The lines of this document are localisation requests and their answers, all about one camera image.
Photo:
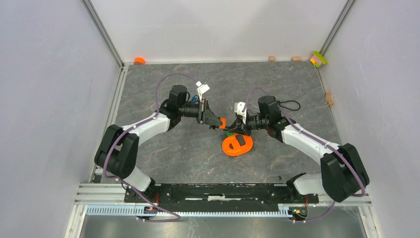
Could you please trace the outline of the orange black padlock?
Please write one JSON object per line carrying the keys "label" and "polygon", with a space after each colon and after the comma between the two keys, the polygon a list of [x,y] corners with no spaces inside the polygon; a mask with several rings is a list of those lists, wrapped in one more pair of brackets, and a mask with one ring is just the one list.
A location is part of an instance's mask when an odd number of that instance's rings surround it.
{"label": "orange black padlock", "polygon": [[212,129],[222,129],[222,130],[225,130],[226,124],[227,124],[226,118],[219,118],[219,120],[220,120],[220,124],[219,125],[211,125],[210,128],[212,128]]}

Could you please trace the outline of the black cable loop lock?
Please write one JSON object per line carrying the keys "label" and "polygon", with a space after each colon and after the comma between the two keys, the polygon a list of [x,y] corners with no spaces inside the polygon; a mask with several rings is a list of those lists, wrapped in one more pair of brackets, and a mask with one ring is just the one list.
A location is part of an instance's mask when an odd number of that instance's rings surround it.
{"label": "black cable loop lock", "polygon": [[279,101],[279,106],[281,108],[290,110],[290,111],[299,111],[301,109],[301,104],[295,100]]}

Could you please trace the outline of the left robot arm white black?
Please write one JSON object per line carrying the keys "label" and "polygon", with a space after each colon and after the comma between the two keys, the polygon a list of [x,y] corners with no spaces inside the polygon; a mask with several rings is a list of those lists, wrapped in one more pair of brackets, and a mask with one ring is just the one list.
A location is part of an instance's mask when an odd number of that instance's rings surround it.
{"label": "left robot arm white black", "polygon": [[95,164],[135,188],[142,201],[152,201],[156,195],[154,181],[136,166],[139,145],[173,129],[182,117],[194,118],[213,129],[226,127],[226,120],[214,114],[206,99],[192,103],[188,96],[185,86],[175,85],[161,104],[158,115],[124,127],[110,125],[94,157]]}

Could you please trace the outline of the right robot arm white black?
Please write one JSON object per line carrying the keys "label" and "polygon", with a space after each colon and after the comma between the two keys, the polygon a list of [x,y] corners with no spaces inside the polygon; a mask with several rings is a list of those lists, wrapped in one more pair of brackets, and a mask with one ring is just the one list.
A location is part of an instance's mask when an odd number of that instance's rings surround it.
{"label": "right robot arm white black", "polygon": [[335,202],[366,194],[369,177],[356,147],[339,145],[305,130],[283,114],[274,96],[258,99],[259,112],[249,114],[244,102],[235,104],[236,119],[226,130],[250,136],[253,130],[265,130],[272,138],[290,145],[320,165],[319,174],[297,175],[289,180],[286,196],[292,202],[308,194],[327,195]]}

